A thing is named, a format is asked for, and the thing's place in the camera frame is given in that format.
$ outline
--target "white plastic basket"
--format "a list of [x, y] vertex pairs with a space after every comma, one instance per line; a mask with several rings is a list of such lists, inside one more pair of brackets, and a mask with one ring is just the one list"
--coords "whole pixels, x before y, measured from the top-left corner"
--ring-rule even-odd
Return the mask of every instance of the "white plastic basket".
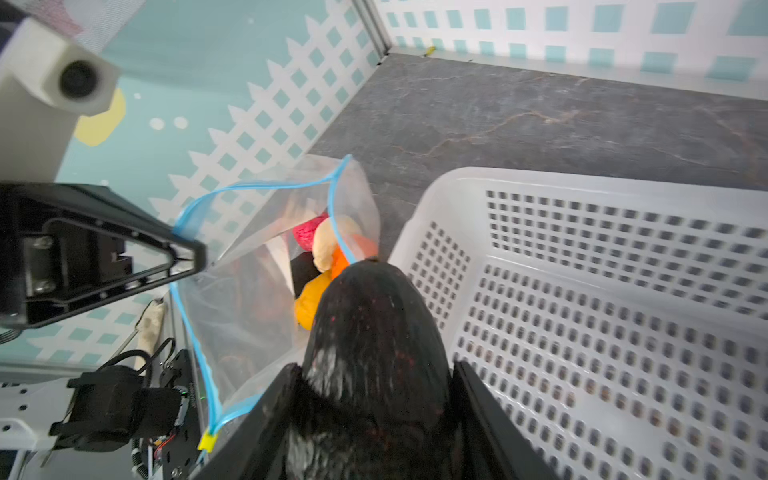
[[768, 478], [768, 193], [462, 168], [392, 253], [562, 477]]

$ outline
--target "red plush toy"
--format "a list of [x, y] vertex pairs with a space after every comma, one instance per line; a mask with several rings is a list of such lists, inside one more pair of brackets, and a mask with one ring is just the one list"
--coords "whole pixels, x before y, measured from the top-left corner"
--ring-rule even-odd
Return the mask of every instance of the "red plush toy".
[[293, 228], [293, 237], [296, 238], [299, 247], [308, 252], [312, 251], [312, 244], [315, 241], [315, 230], [326, 218], [328, 218], [328, 212]]

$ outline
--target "screw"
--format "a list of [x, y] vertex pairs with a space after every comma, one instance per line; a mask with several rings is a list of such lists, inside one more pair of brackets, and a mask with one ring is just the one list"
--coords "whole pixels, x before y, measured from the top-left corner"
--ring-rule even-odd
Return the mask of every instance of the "screw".
[[56, 290], [56, 284], [50, 280], [40, 280], [35, 284], [35, 293], [41, 295], [43, 293], [50, 293]]
[[47, 250], [51, 247], [53, 247], [53, 238], [48, 235], [37, 237], [32, 241], [32, 248], [36, 250]]

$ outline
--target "metal bracket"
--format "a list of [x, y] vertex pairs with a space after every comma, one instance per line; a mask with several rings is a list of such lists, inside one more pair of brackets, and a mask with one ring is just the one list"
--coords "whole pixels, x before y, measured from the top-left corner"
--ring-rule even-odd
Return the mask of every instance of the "metal bracket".
[[69, 379], [0, 389], [0, 450], [50, 450], [51, 424], [67, 415]]

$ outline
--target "yellow plush toy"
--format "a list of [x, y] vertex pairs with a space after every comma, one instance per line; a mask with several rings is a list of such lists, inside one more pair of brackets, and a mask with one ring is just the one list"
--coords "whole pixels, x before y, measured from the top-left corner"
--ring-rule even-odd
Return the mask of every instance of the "yellow plush toy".
[[320, 305], [320, 297], [323, 296], [323, 292], [330, 284], [331, 271], [328, 270], [316, 276], [314, 280], [307, 282], [301, 295], [296, 299], [296, 320], [305, 329], [312, 329], [312, 322], [315, 321], [315, 313], [317, 313], [317, 307]]

